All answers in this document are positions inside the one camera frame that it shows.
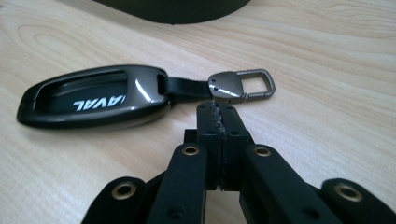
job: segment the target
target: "metal carabiner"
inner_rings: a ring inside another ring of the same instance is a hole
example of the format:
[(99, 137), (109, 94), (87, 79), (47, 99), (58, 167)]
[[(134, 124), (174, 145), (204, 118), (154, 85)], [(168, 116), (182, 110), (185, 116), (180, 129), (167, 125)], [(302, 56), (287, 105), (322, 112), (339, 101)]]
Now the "metal carabiner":
[[(244, 92), (242, 79), (254, 77), (262, 78), (267, 91)], [(264, 69), (217, 73), (209, 77), (208, 85), (215, 101), (228, 104), (264, 100), (271, 97), (276, 90), (274, 80), (269, 72)]]

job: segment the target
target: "wooden table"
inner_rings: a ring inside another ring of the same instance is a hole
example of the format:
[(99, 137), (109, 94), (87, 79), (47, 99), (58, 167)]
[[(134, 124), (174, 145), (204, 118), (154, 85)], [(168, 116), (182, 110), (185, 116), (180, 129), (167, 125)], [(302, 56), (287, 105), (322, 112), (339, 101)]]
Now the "wooden table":
[[(256, 143), (307, 183), (343, 177), (396, 209), (396, 3), (252, 0), (190, 25), (144, 21), (93, 1), (0, 1), (0, 222), (79, 223), (111, 180), (164, 171), (199, 103), (114, 131), (20, 125), (23, 93), (50, 77), (148, 64), (170, 77), (265, 68), (268, 101), (235, 105)], [(246, 83), (252, 90), (258, 82)], [(207, 194), (206, 223), (246, 222), (238, 194)]]

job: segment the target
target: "wood grain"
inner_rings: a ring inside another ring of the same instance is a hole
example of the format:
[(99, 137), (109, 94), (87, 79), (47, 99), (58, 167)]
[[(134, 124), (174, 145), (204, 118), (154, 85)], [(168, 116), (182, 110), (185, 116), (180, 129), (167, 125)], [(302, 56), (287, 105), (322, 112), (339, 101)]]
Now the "wood grain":
[[(255, 142), (276, 148), (309, 184), (347, 178), (396, 210), (396, 3), (252, 0), (215, 21), (169, 25), (93, 1), (0, 0), (0, 223), (79, 223), (109, 181), (166, 169), (196, 127), (198, 103), (107, 132), (15, 119), (37, 82), (125, 63), (197, 80), (267, 69), (276, 94), (235, 106)], [(209, 192), (206, 223), (246, 222), (237, 198)]]

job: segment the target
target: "black key fob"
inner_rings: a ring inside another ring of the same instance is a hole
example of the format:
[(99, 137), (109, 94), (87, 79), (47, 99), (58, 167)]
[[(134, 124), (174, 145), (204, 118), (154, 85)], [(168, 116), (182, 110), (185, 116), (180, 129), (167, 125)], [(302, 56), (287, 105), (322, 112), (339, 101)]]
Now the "black key fob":
[(17, 120), (38, 128), (65, 129), (131, 120), (138, 125), (156, 119), (170, 107), (159, 94), (166, 73), (156, 67), (118, 65), (48, 79), (21, 99)]

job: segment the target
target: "glossy black key cover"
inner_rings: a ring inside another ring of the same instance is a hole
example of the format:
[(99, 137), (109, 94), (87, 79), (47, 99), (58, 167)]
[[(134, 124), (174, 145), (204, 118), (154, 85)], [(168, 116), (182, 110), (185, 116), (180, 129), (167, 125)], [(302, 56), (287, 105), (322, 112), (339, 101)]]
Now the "glossy black key cover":
[(51, 78), (26, 91), (17, 120), (50, 129), (141, 124), (169, 108), (168, 97), (159, 94), (166, 78), (162, 69), (144, 65), (101, 67)]

